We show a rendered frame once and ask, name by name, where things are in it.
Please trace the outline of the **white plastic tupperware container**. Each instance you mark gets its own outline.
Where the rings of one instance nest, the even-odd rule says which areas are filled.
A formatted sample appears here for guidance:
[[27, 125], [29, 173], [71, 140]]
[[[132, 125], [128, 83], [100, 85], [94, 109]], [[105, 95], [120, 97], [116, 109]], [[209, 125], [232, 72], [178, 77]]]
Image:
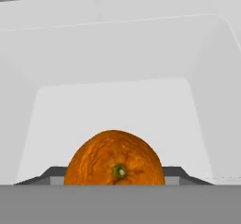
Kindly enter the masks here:
[[241, 46], [197, 0], [0, 0], [0, 184], [65, 166], [105, 129], [241, 184]]

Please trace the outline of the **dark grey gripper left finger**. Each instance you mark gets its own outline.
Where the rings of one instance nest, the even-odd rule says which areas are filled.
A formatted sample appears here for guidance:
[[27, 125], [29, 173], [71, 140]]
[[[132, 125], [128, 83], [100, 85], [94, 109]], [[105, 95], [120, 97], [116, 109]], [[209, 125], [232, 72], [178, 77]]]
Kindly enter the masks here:
[[41, 176], [17, 183], [17, 185], [64, 185], [66, 167], [50, 167]]

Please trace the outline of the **orange tangerine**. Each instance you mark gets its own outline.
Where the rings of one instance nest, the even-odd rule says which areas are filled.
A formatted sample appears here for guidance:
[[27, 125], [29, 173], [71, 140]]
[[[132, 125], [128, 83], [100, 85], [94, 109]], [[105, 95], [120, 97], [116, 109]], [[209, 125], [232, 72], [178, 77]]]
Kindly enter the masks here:
[[103, 131], [73, 156], [65, 185], [165, 185], [162, 164], [143, 139], [119, 130]]

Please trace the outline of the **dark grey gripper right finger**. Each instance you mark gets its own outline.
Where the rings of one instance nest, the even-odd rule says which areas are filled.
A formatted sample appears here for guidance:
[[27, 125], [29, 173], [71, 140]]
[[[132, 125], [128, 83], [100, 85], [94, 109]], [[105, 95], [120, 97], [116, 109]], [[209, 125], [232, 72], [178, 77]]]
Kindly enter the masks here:
[[166, 185], [211, 185], [204, 180], [189, 176], [181, 167], [163, 167]]

